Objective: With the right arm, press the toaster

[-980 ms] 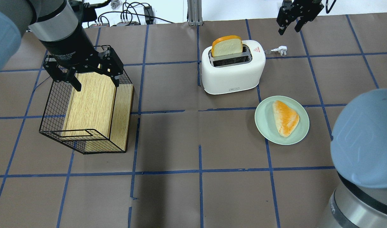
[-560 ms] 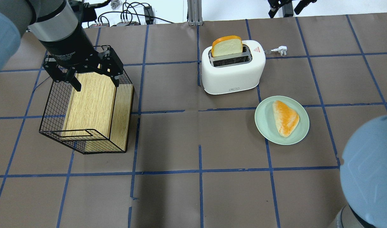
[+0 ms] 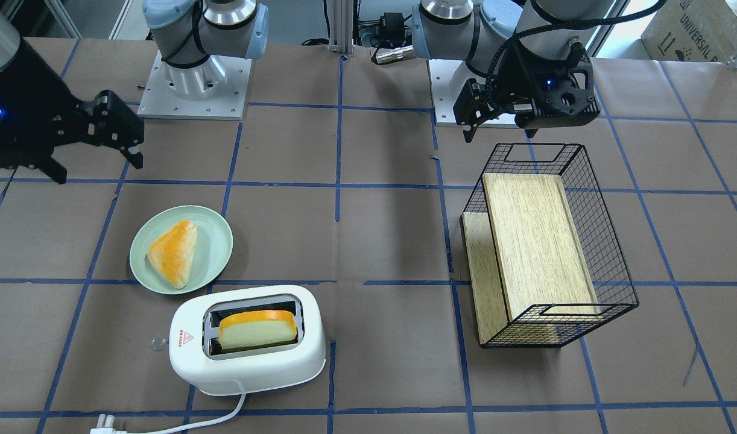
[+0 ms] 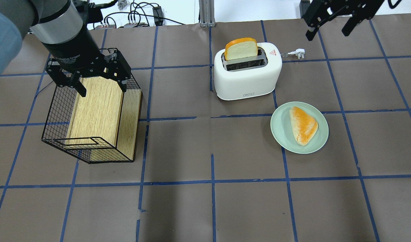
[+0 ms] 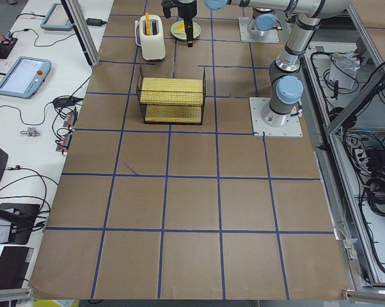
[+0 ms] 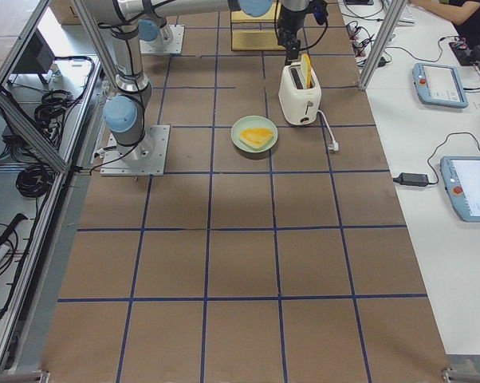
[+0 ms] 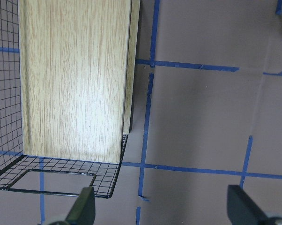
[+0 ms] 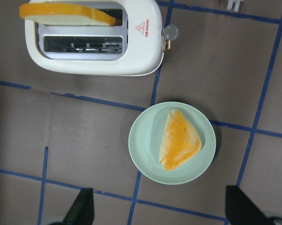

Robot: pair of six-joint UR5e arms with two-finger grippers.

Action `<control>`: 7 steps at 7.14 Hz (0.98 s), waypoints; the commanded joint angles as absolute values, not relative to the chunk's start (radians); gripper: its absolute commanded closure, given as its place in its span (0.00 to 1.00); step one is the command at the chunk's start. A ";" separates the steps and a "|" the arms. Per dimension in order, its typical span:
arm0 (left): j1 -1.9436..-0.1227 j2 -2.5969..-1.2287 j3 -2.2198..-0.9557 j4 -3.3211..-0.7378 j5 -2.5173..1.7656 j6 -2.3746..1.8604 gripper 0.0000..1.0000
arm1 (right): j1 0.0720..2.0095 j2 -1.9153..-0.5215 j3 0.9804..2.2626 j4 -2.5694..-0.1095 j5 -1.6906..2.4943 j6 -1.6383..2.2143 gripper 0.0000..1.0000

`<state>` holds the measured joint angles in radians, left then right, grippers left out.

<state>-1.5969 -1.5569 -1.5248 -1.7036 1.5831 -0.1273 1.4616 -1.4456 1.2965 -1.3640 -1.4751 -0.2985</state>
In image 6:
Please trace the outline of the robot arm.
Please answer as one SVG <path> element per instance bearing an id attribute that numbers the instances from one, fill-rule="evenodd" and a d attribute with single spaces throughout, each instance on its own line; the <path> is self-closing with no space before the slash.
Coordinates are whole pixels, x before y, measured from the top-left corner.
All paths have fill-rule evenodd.
<path id="1" fill-rule="evenodd" d="M 140 21 L 164 22 L 168 16 L 242 11 L 261 17 L 271 1 L 84 1 L 98 28 L 112 36 L 117 94 L 104 107 L 104 120 L 116 140 L 120 160 L 139 164 L 155 143 L 145 123 L 151 82 L 144 72 L 140 50 Z"/>
<path id="2" fill-rule="evenodd" d="M 140 40 L 151 47 L 162 47 L 166 40 L 172 39 L 169 37 L 171 30 L 167 28 L 166 18 L 141 18 L 138 24 Z"/>

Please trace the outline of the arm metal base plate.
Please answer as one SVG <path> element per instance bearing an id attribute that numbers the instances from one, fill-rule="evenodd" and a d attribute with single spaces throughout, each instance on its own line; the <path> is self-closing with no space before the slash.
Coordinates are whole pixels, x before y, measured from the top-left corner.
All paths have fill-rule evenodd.
<path id="1" fill-rule="evenodd" d="M 165 25 L 159 29 L 156 24 L 140 23 L 140 50 L 143 55 L 180 55 L 183 48 L 185 26 Z"/>
<path id="2" fill-rule="evenodd" d="M 122 157 L 130 148 L 118 146 L 113 134 L 110 133 L 108 146 L 116 146 L 116 148 L 104 154 L 106 164 L 100 167 L 100 174 L 102 176 L 162 176 L 169 136 L 169 125 L 148 126 L 144 131 L 144 139 L 132 152 Z"/>

